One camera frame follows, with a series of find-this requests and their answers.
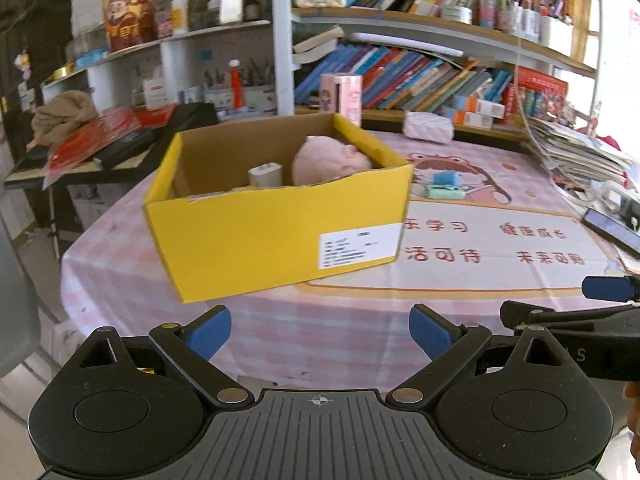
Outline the black electronic keyboard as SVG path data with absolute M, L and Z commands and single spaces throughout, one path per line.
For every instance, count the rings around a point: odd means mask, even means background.
M 144 128 L 127 134 L 86 159 L 51 186 L 140 180 L 158 167 L 176 133 L 214 126 L 218 122 L 217 111 L 212 104 L 178 104 L 167 126 Z M 4 179 L 4 186 L 9 190 L 43 190 L 44 166 L 48 157 L 47 148 L 35 148 L 16 163 Z

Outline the beige cloth bundle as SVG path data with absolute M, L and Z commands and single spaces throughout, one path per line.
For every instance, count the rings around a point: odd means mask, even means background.
M 86 92 L 68 90 L 37 107 L 32 118 L 34 137 L 28 148 L 55 146 L 66 136 L 98 117 L 93 99 Z

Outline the fortune god paper bag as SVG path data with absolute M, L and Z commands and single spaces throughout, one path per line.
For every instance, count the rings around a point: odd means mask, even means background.
M 111 53 L 157 40 L 154 0 L 103 0 L 102 11 Z

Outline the red boxed book set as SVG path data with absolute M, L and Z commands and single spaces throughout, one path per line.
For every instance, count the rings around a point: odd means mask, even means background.
M 520 66 L 514 70 L 514 82 L 518 86 L 524 107 L 527 107 L 527 102 L 532 102 L 527 99 L 531 93 L 540 93 L 559 106 L 565 102 L 568 83 L 559 78 Z

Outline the orange white box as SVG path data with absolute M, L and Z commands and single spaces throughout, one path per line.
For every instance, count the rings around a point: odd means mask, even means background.
M 492 118 L 502 119 L 506 114 L 506 107 L 497 102 L 491 102 L 474 96 L 456 96 L 454 105 L 457 110 L 480 114 Z
M 446 107 L 442 114 L 449 118 L 450 122 L 458 126 L 491 129 L 494 125 L 494 118 L 474 112 L 466 112 L 465 110 L 454 110 Z

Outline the white charger block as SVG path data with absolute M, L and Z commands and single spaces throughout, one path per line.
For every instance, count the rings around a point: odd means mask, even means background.
M 247 171 L 250 186 L 254 188 L 277 188 L 282 185 L 282 166 L 277 162 L 266 162 Z

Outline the orange white box lower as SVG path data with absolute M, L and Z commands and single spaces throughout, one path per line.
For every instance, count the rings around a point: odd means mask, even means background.
M 450 122 L 458 126 L 491 129 L 494 125 L 494 118 L 474 112 L 466 112 L 465 110 L 454 110 L 446 107 L 442 114 L 449 118 Z

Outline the pink cartoon table mat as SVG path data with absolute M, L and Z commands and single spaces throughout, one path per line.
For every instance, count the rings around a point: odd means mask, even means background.
M 221 305 L 232 327 L 213 361 L 228 375 L 386 391 L 425 363 L 415 304 L 497 333 L 506 300 L 588 309 L 582 280 L 622 270 L 525 154 L 363 141 L 383 152 L 372 170 L 259 189 L 241 175 L 189 183 L 186 160 L 212 154 L 214 137 L 179 134 L 160 171 L 65 253 L 66 313 L 84 334 L 139 336 Z

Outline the row of leaning books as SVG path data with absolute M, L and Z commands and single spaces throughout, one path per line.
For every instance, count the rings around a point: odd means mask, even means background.
M 432 52 L 341 42 L 303 70 L 294 103 L 318 106 L 324 74 L 358 76 L 365 110 L 435 113 L 452 107 L 458 96 L 501 102 L 514 70 L 474 61 L 457 63 Z

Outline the stack of papers and notebooks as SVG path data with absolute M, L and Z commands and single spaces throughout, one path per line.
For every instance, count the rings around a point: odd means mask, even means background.
M 542 164 L 575 183 L 613 181 L 625 185 L 638 167 L 610 144 L 556 122 L 530 118 L 526 132 L 527 146 Z

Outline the yellow cardboard box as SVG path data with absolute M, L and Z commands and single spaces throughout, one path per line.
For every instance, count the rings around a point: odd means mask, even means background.
M 372 169 L 294 185 L 307 136 L 355 145 Z M 250 186 L 247 171 L 282 166 L 282 185 Z M 337 114 L 228 122 L 177 133 L 143 201 L 146 222 L 179 299 L 258 292 L 396 259 L 413 168 Z

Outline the pink plush pig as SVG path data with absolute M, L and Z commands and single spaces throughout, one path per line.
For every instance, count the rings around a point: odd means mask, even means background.
M 316 185 L 372 169 L 355 145 L 329 136 L 307 136 L 292 161 L 294 185 Z

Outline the white quilted pouch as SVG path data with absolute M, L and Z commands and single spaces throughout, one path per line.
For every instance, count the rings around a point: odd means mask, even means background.
M 409 139 L 448 144 L 454 140 L 454 125 L 447 117 L 427 112 L 405 112 L 402 134 Z

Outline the orange white box upper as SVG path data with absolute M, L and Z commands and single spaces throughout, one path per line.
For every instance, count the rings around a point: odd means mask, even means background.
M 497 102 L 491 102 L 474 96 L 456 96 L 454 105 L 457 110 L 480 114 L 492 118 L 502 119 L 506 114 L 506 107 Z

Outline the white power strip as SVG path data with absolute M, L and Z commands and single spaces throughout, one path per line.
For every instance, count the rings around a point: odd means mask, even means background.
M 639 195 L 626 190 L 623 185 L 607 180 L 602 184 L 600 196 L 605 206 L 625 221 L 639 219 Z

